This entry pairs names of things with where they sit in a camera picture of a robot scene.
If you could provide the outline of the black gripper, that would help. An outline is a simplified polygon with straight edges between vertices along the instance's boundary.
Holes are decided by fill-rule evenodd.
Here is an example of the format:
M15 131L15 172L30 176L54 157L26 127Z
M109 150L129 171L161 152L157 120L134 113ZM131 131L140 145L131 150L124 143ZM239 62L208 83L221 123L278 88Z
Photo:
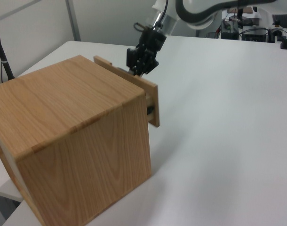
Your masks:
M148 74L159 63L156 60L157 52L161 50L166 40L166 35L152 28L142 30L136 48L127 49L127 67L133 75Z

